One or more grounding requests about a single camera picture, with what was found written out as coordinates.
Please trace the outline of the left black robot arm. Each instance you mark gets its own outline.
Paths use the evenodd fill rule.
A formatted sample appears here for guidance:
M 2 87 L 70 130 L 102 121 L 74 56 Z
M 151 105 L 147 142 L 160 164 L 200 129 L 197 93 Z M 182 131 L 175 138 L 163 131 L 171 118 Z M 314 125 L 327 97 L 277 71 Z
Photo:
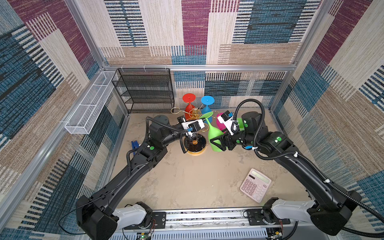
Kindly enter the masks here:
M 143 202 L 118 208 L 128 191 L 167 154 L 169 144 L 191 139 L 205 127 L 205 118 L 186 121 L 178 118 L 170 125 L 165 115 L 146 117 L 145 139 L 135 155 L 126 155 L 127 165 L 91 197 L 81 196 L 76 202 L 78 226 L 92 240 L 108 240 L 115 231 L 129 226 L 146 229 L 152 225 L 152 209 Z

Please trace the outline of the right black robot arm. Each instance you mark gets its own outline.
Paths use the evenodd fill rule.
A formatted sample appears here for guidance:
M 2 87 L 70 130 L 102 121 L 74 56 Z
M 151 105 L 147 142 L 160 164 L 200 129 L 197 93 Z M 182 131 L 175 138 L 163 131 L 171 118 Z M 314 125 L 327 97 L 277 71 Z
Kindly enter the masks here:
M 249 147 L 259 159 L 274 160 L 288 170 L 313 196 L 310 206 L 299 209 L 300 204 L 293 202 L 284 211 L 281 210 L 282 200 L 271 198 L 263 207 L 266 221 L 274 223 L 276 219 L 292 219 L 310 222 L 331 236 L 346 231 L 368 238 L 384 237 L 383 233 L 366 233 L 346 227 L 356 207 L 381 222 L 384 217 L 362 203 L 359 193 L 335 184 L 283 133 L 269 132 L 265 125 L 265 108 L 260 101 L 243 100 L 234 113 L 225 112 L 224 117 L 230 125 L 225 133 L 210 139 L 212 146 L 221 151 L 231 151 L 235 146 Z

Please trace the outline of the magenta plastic wine glass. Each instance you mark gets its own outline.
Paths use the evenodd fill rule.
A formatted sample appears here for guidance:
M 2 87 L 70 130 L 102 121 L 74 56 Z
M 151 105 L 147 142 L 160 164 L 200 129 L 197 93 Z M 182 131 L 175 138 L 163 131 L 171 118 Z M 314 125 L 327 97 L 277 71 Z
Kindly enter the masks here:
M 221 131 L 225 131 L 227 129 L 226 122 L 228 121 L 229 117 L 226 113 L 219 113 L 217 115 L 217 127 Z

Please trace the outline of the green plastic wine glass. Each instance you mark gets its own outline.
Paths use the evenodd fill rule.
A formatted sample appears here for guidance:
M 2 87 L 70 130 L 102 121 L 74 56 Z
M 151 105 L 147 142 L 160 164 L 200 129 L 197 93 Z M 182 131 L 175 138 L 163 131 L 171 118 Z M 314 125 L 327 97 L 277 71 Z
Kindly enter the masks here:
M 213 112 L 206 113 L 200 117 L 200 119 L 203 119 L 205 123 L 208 124 L 209 130 L 208 130 L 208 141 L 210 143 L 210 139 L 217 138 L 222 136 L 224 133 L 211 125 L 211 122 L 209 121 L 209 118 L 213 116 Z
M 237 118 L 237 122 L 238 122 L 238 126 L 239 126 L 239 130 L 240 131 L 244 131 L 245 130 L 245 127 L 244 127 L 244 122 L 241 118 Z

